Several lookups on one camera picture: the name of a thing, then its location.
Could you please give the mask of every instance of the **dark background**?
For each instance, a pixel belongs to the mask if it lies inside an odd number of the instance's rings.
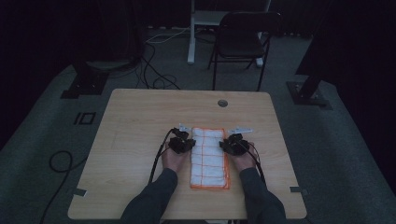
[[[190,25],[191,5],[186,0],[113,0],[113,7],[105,6],[105,0],[49,2],[1,1],[1,148],[51,80],[71,63],[70,45],[86,61],[132,59],[138,55],[136,48],[125,45],[136,43],[134,29]],[[203,0],[196,8],[262,6],[260,0],[243,1],[242,6],[241,2]],[[314,35],[297,74],[317,76],[337,87],[393,190],[395,9],[385,0],[273,0],[270,6],[282,14],[285,35]],[[125,40],[125,34],[131,38]]]

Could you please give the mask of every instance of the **cable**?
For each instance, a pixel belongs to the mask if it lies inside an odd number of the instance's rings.
[[[169,132],[166,134],[165,138],[163,139],[163,143],[160,145],[160,148],[158,149],[157,155],[155,156],[155,160],[154,163],[152,164],[152,168],[151,168],[151,174],[149,176],[149,180],[148,183],[152,183],[152,177],[154,177],[154,173],[155,173],[155,168],[157,167],[157,162],[158,159],[161,157],[161,155],[163,154],[163,146],[165,145],[166,139],[168,139],[169,134],[173,131],[174,129],[169,130]]]
[[[159,41],[159,42],[152,42],[152,41],[150,41],[150,40],[152,40],[152,39],[154,39],[154,38],[157,38],[157,37],[159,37],[159,36],[168,35],[168,34],[155,35],[154,37],[152,37],[152,38],[146,40],[146,43],[148,43],[148,44],[162,44],[162,43],[165,43],[166,41],[168,41],[168,40],[170,40],[170,39],[172,39],[172,38],[174,38],[174,37],[176,37],[176,36],[178,36],[178,35],[182,35],[182,34],[183,34],[184,32],[186,32],[187,29],[189,29],[189,28],[190,28],[190,26],[187,27],[187,28],[184,28],[184,30],[182,30],[181,32],[179,32],[179,33],[177,33],[177,34],[170,35],[170,37],[168,37],[167,39],[165,39],[165,40],[163,40],[163,41]]]
[[[55,156],[57,156],[57,155],[59,155],[59,154],[61,154],[61,153],[65,153],[65,154],[67,154],[67,156],[69,157],[69,164],[67,165],[68,168],[65,169],[65,170],[56,169],[56,168],[52,165],[52,160],[53,160],[53,158],[55,158]],[[79,167],[83,162],[85,162],[87,159],[88,159],[88,157],[86,157],[86,158],[83,159],[81,162],[79,162],[78,164],[76,164],[76,165],[73,166],[73,155],[72,155],[69,151],[65,151],[65,150],[58,151],[58,152],[54,153],[54,154],[49,158],[49,168],[50,168],[52,171],[54,171],[54,172],[56,172],[56,173],[58,173],[58,174],[59,174],[59,173],[66,173],[66,175],[64,176],[64,180],[62,181],[61,185],[56,189],[55,193],[52,195],[51,199],[49,200],[49,203],[47,204],[46,209],[44,210],[43,215],[42,215],[42,217],[41,217],[40,224],[44,223],[44,219],[45,219],[45,217],[46,217],[46,215],[47,215],[47,212],[48,212],[48,210],[49,210],[49,208],[50,208],[50,205],[52,204],[52,202],[53,202],[53,200],[55,199],[55,197],[58,195],[58,193],[59,193],[59,191],[61,190],[61,188],[64,186],[64,182],[66,182],[66,179],[67,179],[67,177],[69,177],[70,172],[71,172],[72,170],[78,168],[78,167]]]
[[[140,76],[140,81],[142,81],[142,83],[146,85],[146,88],[147,88],[147,89],[159,89],[159,88],[156,86],[156,83],[157,83],[158,81],[161,81],[161,82],[163,83],[162,89],[165,89],[166,87],[174,86],[174,87],[176,87],[178,90],[180,90],[180,87],[176,84],[176,81],[177,81],[176,77],[174,77],[174,76],[172,76],[172,75],[161,75],[161,74],[150,64],[151,60],[154,58],[154,55],[155,55],[155,48],[154,48],[154,46],[152,46],[152,45],[150,45],[150,44],[148,44],[148,43],[146,43],[146,45],[148,45],[149,47],[151,47],[152,50],[153,50],[153,52],[152,52],[152,54],[151,54],[151,56],[149,57],[148,60],[146,60],[144,57],[142,57],[142,59],[143,59],[143,61],[146,63],[146,65],[145,65],[145,68],[144,68],[144,70],[143,70],[143,78]],[[153,81],[153,83],[152,83],[151,86],[149,85],[148,80],[147,80],[147,70],[148,70],[149,67],[150,67],[150,68],[152,69],[152,71],[154,71],[154,73],[158,76],[158,77]],[[164,82],[162,79],[166,80],[166,81],[169,82],[170,84],[167,85],[167,86],[165,86],[165,84],[164,84],[165,82]]]
[[[259,169],[260,178],[262,179],[262,183],[265,184],[264,173],[262,172],[262,165],[257,161],[257,159],[253,156],[253,154],[251,154],[251,152],[249,152],[248,149],[246,147],[244,147],[244,145],[242,145],[239,141],[236,141],[236,143],[238,143],[238,145],[241,146],[251,156],[251,158],[253,158],[253,160],[256,162],[256,166],[257,166],[257,169]]]

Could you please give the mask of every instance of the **white towel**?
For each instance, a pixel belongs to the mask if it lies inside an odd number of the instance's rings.
[[[193,128],[196,141],[191,151],[191,187],[199,189],[228,189],[230,176],[227,155],[219,146],[223,129]]]

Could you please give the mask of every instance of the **black cable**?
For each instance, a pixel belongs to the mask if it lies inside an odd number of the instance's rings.
[[[174,129],[169,130],[169,132],[166,134],[165,138],[163,139],[163,143],[160,145],[160,148],[158,149],[157,155],[155,156],[155,160],[154,163],[152,164],[152,168],[151,168],[151,174],[149,176],[149,180],[148,183],[152,183],[152,177],[154,177],[154,173],[155,173],[155,168],[157,167],[157,162],[158,159],[161,157],[161,155],[163,154],[163,146],[165,145],[166,139],[168,139],[169,134],[173,131]]]
[[[69,164],[67,165],[67,169],[65,169],[65,170],[59,170],[59,169],[55,168],[55,167],[52,165],[52,160],[53,160],[53,158],[54,158],[55,156],[61,154],[61,153],[65,153],[65,154],[67,154],[67,156],[69,157]],[[54,154],[49,158],[49,168],[50,168],[52,171],[54,171],[54,172],[56,172],[56,173],[58,173],[58,174],[59,174],[59,173],[66,173],[66,175],[64,176],[64,180],[62,181],[61,185],[58,187],[58,189],[56,189],[56,192],[52,195],[51,199],[49,200],[49,203],[47,204],[46,209],[44,210],[43,215],[42,215],[42,217],[41,217],[40,224],[44,223],[44,218],[45,218],[46,215],[47,215],[47,212],[48,212],[48,210],[49,210],[49,208],[50,208],[50,205],[52,204],[52,202],[53,202],[53,200],[55,199],[55,197],[58,195],[58,193],[59,193],[59,191],[61,190],[61,188],[64,186],[64,182],[66,182],[66,179],[67,179],[67,177],[69,177],[70,172],[71,172],[72,170],[78,168],[78,167],[79,167],[83,162],[85,162],[87,159],[88,159],[88,157],[86,157],[84,160],[82,160],[81,162],[79,162],[78,164],[76,164],[76,165],[73,166],[73,155],[72,155],[69,151],[65,151],[65,150],[58,151],[58,152],[54,153]]]
[[[253,158],[253,160],[256,162],[256,166],[257,166],[257,169],[259,169],[260,178],[262,179],[262,183],[265,184],[264,173],[262,172],[262,165],[257,161],[257,159],[254,157],[254,155],[251,154],[251,152],[249,152],[246,147],[244,147],[244,145],[242,145],[239,141],[236,141],[236,143],[238,143],[239,146],[241,146],[251,156],[251,158]]]
[[[146,45],[148,45],[149,47],[151,47],[152,50],[153,50],[153,52],[152,52],[152,54],[151,54],[151,56],[149,57],[148,60],[146,60],[144,57],[142,57],[142,59],[143,59],[143,61],[145,61],[146,65],[145,65],[145,68],[144,68],[144,71],[143,71],[143,79],[140,78],[140,80],[146,85],[146,88],[147,88],[147,89],[159,89],[159,88],[156,87],[155,83],[157,83],[157,82],[159,81],[159,79],[164,79],[164,80],[166,80],[167,82],[169,82],[170,85],[165,86],[165,85],[164,85],[165,82],[162,80],[162,82],[163,82],[163,89],[166,88],[166,87],[169,87],[169,86],[174,86],[174,87],[176,87],[178,90],[180,90],[180,87],[176,84],[177,79],[176,79],[174,76],[172,76],[172,75],[162,75],[162,74],[160,74],[160,73],[150,64],[151,60],[153,59],[153,57],[154,57],[154,55],[155,55],[155,47],[152,46],[152,45],[150,45],[150,44],[148,44],[148,43],[146,43]],[[158,76],[158,77],[154,80],[154,82],[153,82],[153,84],[152,84],[151,86],[149,85],[148,80],[147,80],[147,70],[148,70],[149,67],[150,67],[150,68],[152,69],[152,71],[154,71],[154,73]]]

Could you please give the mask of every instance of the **black device on hand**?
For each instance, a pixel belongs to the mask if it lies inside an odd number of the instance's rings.
[[[176,137],[171,138],[168,146],[177,154],[188,152],[195,146],[195,140],[187,139],[189,137],[188,133],[181,132],[177,128],[172,129],[172,133],[174,133]]]
[[[264,173],[262,172],[262,165],[260,164],[260,157],[259,153],[257,152],[257,149],[254,147],[256,150],[257,156],[259,160],[251,154],[251,152],[248,151],[250,148],[249,145],[251,145],[248,141],[243,140],[243,136],[241,133],[234,133],[231,134],[227,139],[224,139],[224,142],[219,142],[220,147],[223,149],[224,152],[232,155],[232,156],[242,156],[245,153],[248,153],[251,158],[256,162],[257,169],[259,170],[260,173],[260,178],[262,179],[262,183],[265,185],[265,178],[264,178]]]
[[[157,167],[158,159],[164,153],[163,146],[165,146],[166,139],[168,139],[168,136],[170,133],[173,133],[176,137],[173,137],[170,139],[168,146],[169,146],[169,148],[172,148],[172,150],[174,150],[177,154],[188,152],[188,151],[192,150],[192,148],[195,146],[195,140],[188,139],[188,137],[189,137],[188,133],[181,132],[177,128],[173,128],[173,129],[169,130],[169,132],[166,134],[165,138],[163,139],[163,143],[160,145],[160,149],[158,149],[157,156],[155,156],[155,160],[154,160],[154,163],[152,164],[151,174],[149,176],[148,183],[152,182],[152,178],[154,177],[155,168]]]
[[[220,147],[230,155],[241,156],[249,149],[248,141],[243,140],[241,133],[235,133],[224,139],[224,142],[219,142]]]

